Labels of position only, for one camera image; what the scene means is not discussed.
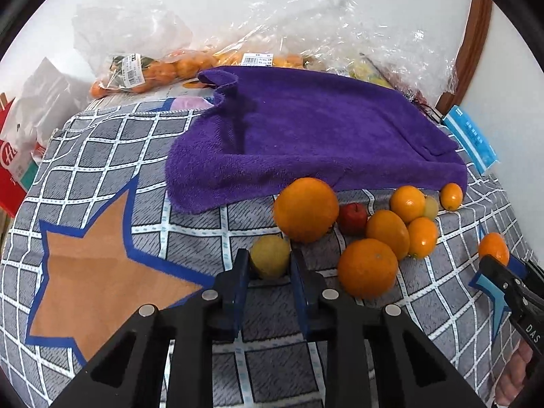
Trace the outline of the person's right hand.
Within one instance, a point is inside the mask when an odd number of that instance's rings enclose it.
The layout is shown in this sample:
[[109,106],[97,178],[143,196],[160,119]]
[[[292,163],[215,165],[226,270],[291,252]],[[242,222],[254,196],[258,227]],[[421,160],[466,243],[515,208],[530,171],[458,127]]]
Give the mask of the person's right hand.
[[523,390],[527,376],[527,365],[532,356],[533,351],[530,346],[521,340],[495,386],[495,403],[499,407],[509,406]]

